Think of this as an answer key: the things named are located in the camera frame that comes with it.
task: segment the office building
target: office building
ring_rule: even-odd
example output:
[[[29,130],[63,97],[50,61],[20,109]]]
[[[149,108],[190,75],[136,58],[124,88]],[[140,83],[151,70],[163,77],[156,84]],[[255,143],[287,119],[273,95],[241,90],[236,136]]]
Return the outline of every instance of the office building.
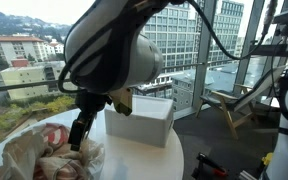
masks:
[[[204,1],[198,1],[203,8]],[[241,53],[244,38],[237,39],[241,19],[243,16],[244,5],[229,0],[218,0],[217,9],[214,18],[213,28],[218,38],[228,50],[230,54]],[[181,6],[168,5],[167,8],[160,13],[154,15],[145,25],[144,34],[159,47],[163,53],[164,67],[181,66],[196,63],[202,20],[189,4],[184,3]],[[223,62],[229,60],[226,55],[213,43],[210,46],[209,62],[210,67],[226,64]],[[166,69],[156,79],[160,81],[162,76],[171,72],[181,72],[183,70],[192,69],[193,67],[180,67]],[[171,88],[169,84],[161,87],[161,84],[150,83],[150,87],[146,89],[137,88],[139,94],[167,94],[167,88]]]
[[[44,61],[47,54],[44,41],[30,36],[1,36],[0,55],[11,66],[11,60],[18,56],[28,57],[31,55],[35,61]]]
[[[197,2],[203,8],[204,1]],[[143,28],[143,34],[161,50],[164,67],[189,65],[197,60],[201,23],[199,15],[187,2],[182,5],[169,4],[149,19]],[[191,68],[163,70],[151,83],[136,87],[134,93],[171,98],[171,76]]]
[[[48,80],[57,80],[65,63],[47,62],[36,63],[33,67],[11,67],[1,71],[5,85],[34,83]],[[72,83],[64,83],[66,89],[76,89]],[[27,87],[8,90],[11,100],[25,100],[41,95],[54,95],[61,93],[56,84]]]
[[[244,41],[245,37],[237,37],[234,56],[240,57],[242,55]]]
[[[198,3],[203,8],[203,0]],[[161,12],[152,16],[143,33],[152,40],[163,53],[164,67],[196,63],[201,20],[196,11],[185,2],[182,5],[169,4]],[[190,67],[164,70],[162,73],[183,71]]]
[[[216,14],[214,17],[213,29],[221,41],[224,48],[230,53],[235,54],[235,48],[238,41],[238,32],[241,25],[243,16],[244,4],[230,1],[218,0]],[[211,62],[210,66],[218,66],[226,64],[230,60],[212,40],[208,61]]]

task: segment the apartment building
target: apartment building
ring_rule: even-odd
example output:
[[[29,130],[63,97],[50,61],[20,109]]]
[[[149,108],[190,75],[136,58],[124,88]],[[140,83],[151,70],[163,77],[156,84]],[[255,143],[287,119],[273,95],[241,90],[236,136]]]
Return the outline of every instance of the apartment building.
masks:
[[[0,37],[0,55],[10,66],[12,66],[12,59],[16,59],[18,56],[28,57],[29,54],[36,61],[46,60],[44,41],[31,36]]]
[[[64,53],[64,44],[57,42],[56,39],[52,39],[50,43],[45,43],[44,47],[48,55]]]
[[[34,83],[48,80],[57,80],[65,63],[42,62],[36,63],[33,67],[11,67],[1,71],[5,85],[15,85],[23,83]],[[72,83],[64,83],[66,89],[76,89]],[[27,87],[21,89],[8,90],[11,100],[25,100],[27,98],[41,95],[52,95],[61,93],[56,84]]]

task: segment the floor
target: floor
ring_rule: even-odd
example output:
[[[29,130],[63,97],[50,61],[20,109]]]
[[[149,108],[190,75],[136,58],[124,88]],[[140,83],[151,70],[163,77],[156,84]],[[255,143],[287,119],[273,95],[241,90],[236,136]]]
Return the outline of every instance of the floor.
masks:
[[[199,179],[236,179],[243,170],[258,177],[256,169],[261,158],[274,150],[278,127],[276,118],[260,116],[259,119],[258,124],[249,121],[237,128],[239,140],[232,138],[224,116],[213,108],[201,111],[198,118],[194,114],[176,120],[174,130],[184,152],[183,179],[194,179],[191,174],[198,165],[196,157],[199,152],[224,167],[229,174],[226,178],[218,178],[213,175],[211,168],[204,165]]]

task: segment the rooftop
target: rooftop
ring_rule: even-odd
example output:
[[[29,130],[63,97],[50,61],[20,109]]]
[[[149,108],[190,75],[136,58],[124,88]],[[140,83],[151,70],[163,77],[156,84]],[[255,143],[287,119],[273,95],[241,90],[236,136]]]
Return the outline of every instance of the rooftop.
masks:
[[[44,42],[32,36],[1,36],[0,42]]]
[[[262,75],[264,64],[259,63],[260,59],[253,58],[254,62],[249,64],[245,78],[245,85],[253,86]],[[205,78],[205,88],[211,90],[231,91],[236,78],[238,64],[231,63],[208,70]],[[195,69],[186,70],[182,74],[172,76],[173,79],[194,84]]]
[[[33,67],[10,67],[1,72],[10,72],[10,71],[28,71],[33,69],[44,69],[44,66],[33,66]]]
[[[50,62],[36,62],[34,66],[52,66],[52,67],[64,67],[64,61],[50,61]]]

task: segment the tree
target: tree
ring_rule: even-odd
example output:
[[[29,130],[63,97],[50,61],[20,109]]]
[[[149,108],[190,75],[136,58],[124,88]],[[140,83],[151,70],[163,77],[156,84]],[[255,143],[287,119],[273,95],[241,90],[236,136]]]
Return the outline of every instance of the tree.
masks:
[[[4,69],[7,69],[8,67],[9,67],[8,63],[0,56],[0,71],[3,71]]]
[[[53,113],[60,113],[67,111],[69,106],[74,103],[74,99],[69,96],[62,96],[55,99],[53,102],[50,102],[46,105],[49,111]]]
[[[30,53],[27,56],[27,60],[30,61],[30,62],[36,62],[35,58]]]
[[[52,30],[52,38],[56,39],[57,42],[63,43],[63,40],[61,38],[61,35],[54,30]]]
[[[63,53],[57,53],[56,57],[57,57],[57,60],[64,61],[64,54]]]

